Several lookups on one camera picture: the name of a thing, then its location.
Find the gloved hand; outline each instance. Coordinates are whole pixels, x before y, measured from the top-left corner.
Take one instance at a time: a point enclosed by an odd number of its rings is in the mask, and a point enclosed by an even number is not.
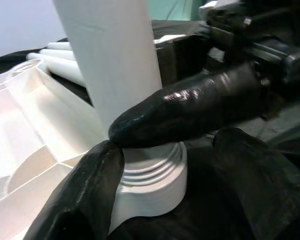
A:
[[[110,140],[92,148],[59,184],[24,239],[106,239],[124,170],[119,147],[183,141],[256,117],[260,89],[246,63],[157,91],[112,124]],[[213,149],[212,165],[241,203],[256,239],[273,240],[300,219],[300,171],[286,158],[238,129],[219,131]]]

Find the white rod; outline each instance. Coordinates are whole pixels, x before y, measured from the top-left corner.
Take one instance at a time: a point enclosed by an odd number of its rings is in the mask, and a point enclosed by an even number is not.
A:
[[[70,50],[42,49],[39,54],[72,61],[76,60],[74,52]]]
[[[46,62],[48,69],[69,81],[78,84],[82,87],[86,87],[84,78],[81,75],[78,64],[76,61],[66,60],[62,58],[57,58],[53,56],[47,56],[38,53],[29,53],[26,56],[27,60],[31,59],[43,59]]]
[[[72,50],[70,43],[66,42],[49,42],[46,46],[48,49],[55,49],[55,50]]]
[[[120,114],[162,88],[146,1],[54,0],[54,4],[108,134]]]

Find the black plastic part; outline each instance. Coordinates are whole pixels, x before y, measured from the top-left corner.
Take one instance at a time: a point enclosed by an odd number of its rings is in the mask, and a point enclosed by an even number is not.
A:
[[[300,240],[300,170],[238,128],[213,140],[214,166],[237,195],[257,240]]]
[[[174,84],[203,70],[211,40],[191,35],[155,45],[162,86]]]
[[[165,87],[119,116],[109,137],[123,148],[197,138],[259,116],[265,103],[249,63],[216,75],[200,73]]]
[[[104,240],[124,170],[122,150],[103,141],[56,187],[24,240]]]

